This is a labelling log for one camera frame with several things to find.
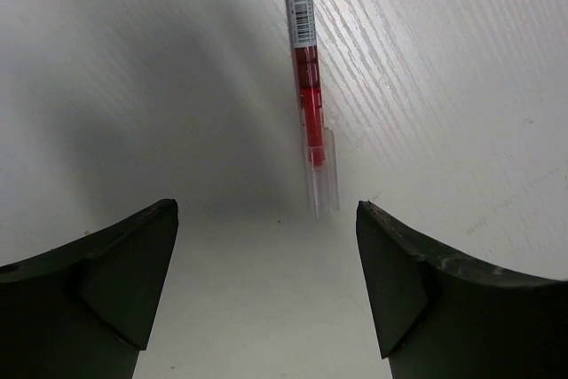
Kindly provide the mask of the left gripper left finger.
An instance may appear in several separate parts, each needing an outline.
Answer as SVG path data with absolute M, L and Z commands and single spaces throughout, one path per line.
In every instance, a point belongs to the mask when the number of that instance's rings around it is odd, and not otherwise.
M 163 199 L 1 268 L 3 378 L 131 378 L 149 343 L 178 233 Z

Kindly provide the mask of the pink pen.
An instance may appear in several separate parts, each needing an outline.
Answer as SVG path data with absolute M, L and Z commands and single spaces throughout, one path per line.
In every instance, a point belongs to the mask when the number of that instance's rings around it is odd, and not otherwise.
M 324 217 L 339 209 L 335 136 L 325 124 L 314 0 L 286 0 L 304 167 L 311 209 Z

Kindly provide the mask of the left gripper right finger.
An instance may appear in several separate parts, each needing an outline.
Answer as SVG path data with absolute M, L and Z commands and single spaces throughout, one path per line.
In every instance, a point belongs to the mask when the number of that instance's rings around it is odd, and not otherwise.
M 381 357 L 396 378 L 564 378 L 567 285 L 475 258 L 369 201 L 356 235 Z

